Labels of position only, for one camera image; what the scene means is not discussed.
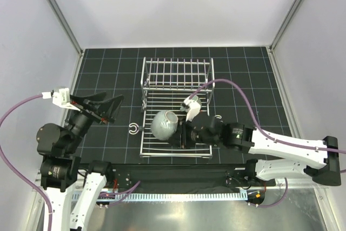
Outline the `clear glass mug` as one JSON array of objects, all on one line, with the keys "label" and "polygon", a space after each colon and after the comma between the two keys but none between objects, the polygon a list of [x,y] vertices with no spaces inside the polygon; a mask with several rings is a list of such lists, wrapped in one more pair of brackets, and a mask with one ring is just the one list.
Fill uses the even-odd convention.
[{"label": "clear glass mug", "polygon": [[150,129],[155,138],[168,140],[177,130],[178,117],[170,110],[161,110],[153,118]]}]

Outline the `mint green ceramic mug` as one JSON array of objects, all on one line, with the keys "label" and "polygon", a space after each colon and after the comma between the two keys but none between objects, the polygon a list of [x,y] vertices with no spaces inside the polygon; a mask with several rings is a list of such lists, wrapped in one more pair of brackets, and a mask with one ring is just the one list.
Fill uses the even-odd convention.
[{"label": "mint green ceramic mug", "polygon": [[200,106],[202,106],[201,99],[197,95],[194,95],[191,99],[197,102]]}]

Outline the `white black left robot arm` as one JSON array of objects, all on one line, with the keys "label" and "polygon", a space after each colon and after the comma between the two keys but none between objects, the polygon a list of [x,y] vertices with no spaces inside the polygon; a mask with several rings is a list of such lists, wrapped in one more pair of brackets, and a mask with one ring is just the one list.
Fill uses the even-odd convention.
[{"label": "white black left robot arm", "polygon": [[97,199],[103,188],[114,183],[112,164],[92,161],[86,172],[84,186],[73,207],[81,158],[76,149],[91,125],[115,122],[123,103],[123,95],[107,99],[101,92],[90,96],[75,96],[69,88],[43,93],[54,105],[70,109],[71,117],[64,126],[45,124],[37,132],[37,152],[43,157],[40,167],[41,187],[48,197],[44,226],[48,230],[86,230]]}]

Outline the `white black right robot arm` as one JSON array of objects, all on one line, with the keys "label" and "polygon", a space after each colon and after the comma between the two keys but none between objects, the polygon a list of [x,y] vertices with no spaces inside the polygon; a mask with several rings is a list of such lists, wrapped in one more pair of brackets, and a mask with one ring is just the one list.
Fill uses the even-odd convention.
[{"label": "white black right robot arm", "polygon": [[243,178],[250,186],[272,179],[303,177],[324,186],[341,185],[338,140],[333,136],[305,140],[214,118],[201,124],[180,122],[168,142],[184,147],[204,143],[244,154],[274,156],[275,160],[251,159],[246,163]]}]

